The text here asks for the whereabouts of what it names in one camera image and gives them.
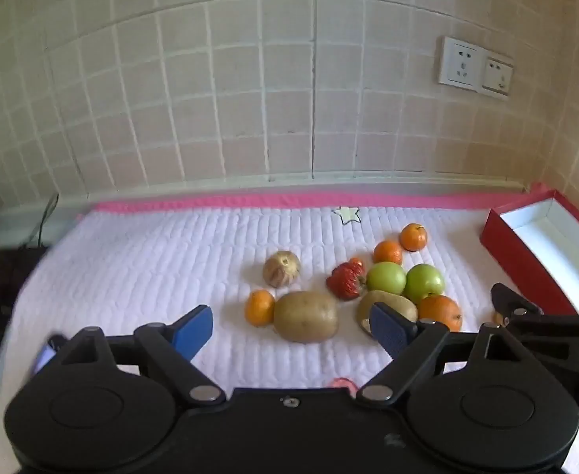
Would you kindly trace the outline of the large brown kiwi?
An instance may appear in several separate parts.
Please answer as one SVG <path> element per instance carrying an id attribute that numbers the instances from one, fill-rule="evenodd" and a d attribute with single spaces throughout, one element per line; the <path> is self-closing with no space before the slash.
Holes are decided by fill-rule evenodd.
<path id="1" fill-rule="evenodd" d="M 339 311 L 336 300 L 325 293 L 294 291 L 274 304 L 273 326 L 285 340 L 318 344 L 336 335 Z"/>

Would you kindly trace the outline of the red gift box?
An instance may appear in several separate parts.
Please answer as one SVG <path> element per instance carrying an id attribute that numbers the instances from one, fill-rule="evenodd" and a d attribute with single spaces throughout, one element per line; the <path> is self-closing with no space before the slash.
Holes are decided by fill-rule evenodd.
<path id="1" fill-rule="evenodd" d="M 480 242 L 527 300 L 579 315 L 579 210 L 564 195 L 523 194 L 492 209 Z"/>

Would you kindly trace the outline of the white double wall socket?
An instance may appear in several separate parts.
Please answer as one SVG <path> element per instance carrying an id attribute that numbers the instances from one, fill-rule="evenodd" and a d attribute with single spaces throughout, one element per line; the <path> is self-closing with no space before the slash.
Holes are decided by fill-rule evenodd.
<path id="1" fill-rule="evenodd" d="M 481 88 L 484 53 L 485 50 L 480 46 L 444 36 L 438 83 L 478 92 Z"/>

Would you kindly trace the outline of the green apple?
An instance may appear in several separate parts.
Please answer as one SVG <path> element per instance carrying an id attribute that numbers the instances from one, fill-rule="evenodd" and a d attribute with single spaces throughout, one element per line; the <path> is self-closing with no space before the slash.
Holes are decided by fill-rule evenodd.
<path id="1" fill-rule="evenodd" d="M 442 273 L 430 264 L 417 264 L 406 274 L 404 295 L 415 304 L 430 295 L 443 295 L 444 291 Z"/>
<path id="2" fill-rule="evenodd" d="M 404 292 L 405 286 L 406 273 L 398 263 L 375 263 L 368 272 L 367 288 L 369 291 L 381 290 L 401 295 Z"/>

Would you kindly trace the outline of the green apple right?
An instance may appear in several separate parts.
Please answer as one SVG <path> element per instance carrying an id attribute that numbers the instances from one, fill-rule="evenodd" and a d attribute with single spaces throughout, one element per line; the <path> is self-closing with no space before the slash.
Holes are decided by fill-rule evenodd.
<path id="1" fill-rule="evenodd" d="M 415 304 L 430 295 L 443 295 L 444 291 L 442 273 L 430 264 L 417 264 L 406 274 L 404 295 Z"/>

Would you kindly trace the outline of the red strawberry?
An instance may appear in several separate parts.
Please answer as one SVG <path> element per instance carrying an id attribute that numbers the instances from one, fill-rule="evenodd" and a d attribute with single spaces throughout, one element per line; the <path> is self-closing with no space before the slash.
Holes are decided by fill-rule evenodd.
<path id="1" fill-rule="evenodd" d="M 340 301 L 361 296 L 366 288 L 366 270 L 359 258 L 352 258 L 335 267 L 326 279 L 329 291 Z"/>

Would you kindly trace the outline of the brown onion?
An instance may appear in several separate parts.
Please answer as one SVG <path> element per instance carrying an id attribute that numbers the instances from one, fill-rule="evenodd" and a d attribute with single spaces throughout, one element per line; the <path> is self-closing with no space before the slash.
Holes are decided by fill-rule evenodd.
<path id="1" fill-rule="evenodd" d="M 262 275 L 267 285 L 281 288 L 291 284 L 299 272 L 300 261 L 294 252 L 280 250 L 265 261 Z"/>

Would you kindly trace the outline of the green apple left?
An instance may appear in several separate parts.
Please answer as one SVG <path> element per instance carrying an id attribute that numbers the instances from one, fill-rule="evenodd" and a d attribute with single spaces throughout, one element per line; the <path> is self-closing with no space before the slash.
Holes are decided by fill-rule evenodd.
<path id="1" fill-rule="evenodd" d="M 367 288 L 369 291 L 381 290 L 401 295 L 404 292 L 405 286 L 406 273 L 398 263 L 375 263 L 368 272 Z"/>

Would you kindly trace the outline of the large orange front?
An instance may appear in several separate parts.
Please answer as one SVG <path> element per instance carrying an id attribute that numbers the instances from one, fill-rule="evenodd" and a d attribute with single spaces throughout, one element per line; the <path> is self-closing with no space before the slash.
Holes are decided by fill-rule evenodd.
<path id="1" fill-rule="evenodd" d="M 463 314 L 459 304 L 444 295 L 428 295 L 417 304 L 418 319 L 445 324 L 452 332 L 460 332 Z"/>

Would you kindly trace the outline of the small orange mandarin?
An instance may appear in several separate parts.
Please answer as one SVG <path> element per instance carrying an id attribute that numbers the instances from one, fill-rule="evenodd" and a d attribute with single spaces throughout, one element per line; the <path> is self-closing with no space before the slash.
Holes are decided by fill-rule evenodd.
<path id="1" fill-rule="evenodd" d="M 263 327 L 273 323 L 274 296 L 266 290 L 253 291 L 244 307 L 244 318 L 255 327 Z"/>

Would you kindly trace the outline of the mandarin back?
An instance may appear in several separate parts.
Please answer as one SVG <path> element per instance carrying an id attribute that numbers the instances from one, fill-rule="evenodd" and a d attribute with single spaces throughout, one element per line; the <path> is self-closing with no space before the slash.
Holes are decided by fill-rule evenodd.
<path id="1" fill-rule="evenodd" d="M 418 223 L 406 225 L 399 234 L 400 245 L 408 252 L 419 252 L 427 246 L 428 241 L 428 231 Z"/>

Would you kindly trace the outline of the white wall switch socket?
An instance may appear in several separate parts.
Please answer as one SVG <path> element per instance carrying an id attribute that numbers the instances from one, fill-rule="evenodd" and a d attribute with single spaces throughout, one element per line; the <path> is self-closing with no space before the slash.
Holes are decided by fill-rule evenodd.
<path id="1" fill-rule="evenodd" d="M 507 100 L 513 76 L 511 60 L 489 54 L 482 70 L 481 93 L 491 98 Z"/>

